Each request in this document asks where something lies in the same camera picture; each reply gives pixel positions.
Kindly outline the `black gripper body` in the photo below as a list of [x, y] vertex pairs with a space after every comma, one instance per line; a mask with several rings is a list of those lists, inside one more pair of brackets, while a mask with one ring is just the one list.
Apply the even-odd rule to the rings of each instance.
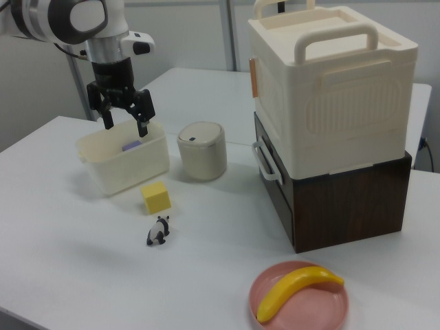
[[103, 103], [112, 108], [126, 110], [133, 116], [135, 111], [142, 112], [150, 120], [155, 109], [149, 90], [138, 91], [134, 87], [134, 75], [131, 59], [114, 63], [93, 63], [95, 80], [87, 85], [89, 106], [100, 114]]

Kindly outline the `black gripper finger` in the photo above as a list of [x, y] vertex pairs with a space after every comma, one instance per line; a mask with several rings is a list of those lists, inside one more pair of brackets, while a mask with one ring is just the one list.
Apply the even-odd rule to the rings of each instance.
[[139, 111], [135, 111], [133, 113], [133, 117], [136, 120], [138, 135], [140, 138], [143, 138], [148, 134], [147, 126], [149, 124], [149, 119], [147, 118], [146, 115], [144, 115], [142, 112]]
[[106, 130], [111, 129], [114, 126], [113, 117], [111, 115], [111, 104], [103, 103], [100, 108], [100, 114], [104, 122], [105, 129]]

